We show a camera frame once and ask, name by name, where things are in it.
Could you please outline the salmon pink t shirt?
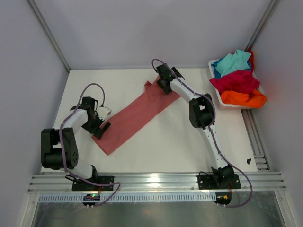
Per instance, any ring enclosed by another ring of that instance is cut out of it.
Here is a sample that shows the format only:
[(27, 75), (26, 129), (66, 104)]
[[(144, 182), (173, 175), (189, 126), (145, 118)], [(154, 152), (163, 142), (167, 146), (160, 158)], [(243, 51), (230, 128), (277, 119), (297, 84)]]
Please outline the salmon pink t shirt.
[(156, 115), (179, 98), (180, 95), (173, 91), (166, 94), (158, 86), (157, 81), (153, 83), (146, 81), (144, 92), (127, 107), (107, 120), (110, 126), (102, 138), (92, 137), (92, 139), (106, 155), (111, 155)]

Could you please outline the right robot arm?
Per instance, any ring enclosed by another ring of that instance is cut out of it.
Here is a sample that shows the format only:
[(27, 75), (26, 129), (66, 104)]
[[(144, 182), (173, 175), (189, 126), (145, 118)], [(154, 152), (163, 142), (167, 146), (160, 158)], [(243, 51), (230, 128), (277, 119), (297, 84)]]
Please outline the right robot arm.
[(215, 130), (215, 107), (209, 94), (200, 94), (190, 87), (176, 68), (162, 64), (154, 70), (158, 73), (158, 86), (170, 94), (175, 92), (188, 103), (189, 121), (198, 130), (209, 152), (212, 182), (216, 188), (231, 188), (234, 169), (222, 152)]

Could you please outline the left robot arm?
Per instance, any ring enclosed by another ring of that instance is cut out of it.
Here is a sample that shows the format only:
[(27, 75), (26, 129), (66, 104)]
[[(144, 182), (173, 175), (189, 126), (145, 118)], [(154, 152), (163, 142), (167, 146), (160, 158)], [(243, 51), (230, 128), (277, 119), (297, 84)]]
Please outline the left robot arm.
[(73, 182), (73, 191), (96, 191), (105, 185), (113, 190), (113, 180), (102, 179), (93, 165), (82, 161), (76, 143), (76, 133), (84, 129), (98, 140), (110, 127), (105, 122), (111, 114), (108, 107), (101, 105), (90, 96), (83, 97), (78, 106), (70, 109), (70, 114), (57, 128), (43, 129), (41, 132), (41, 164), (43, 168), (64, 171), (66, 179)]

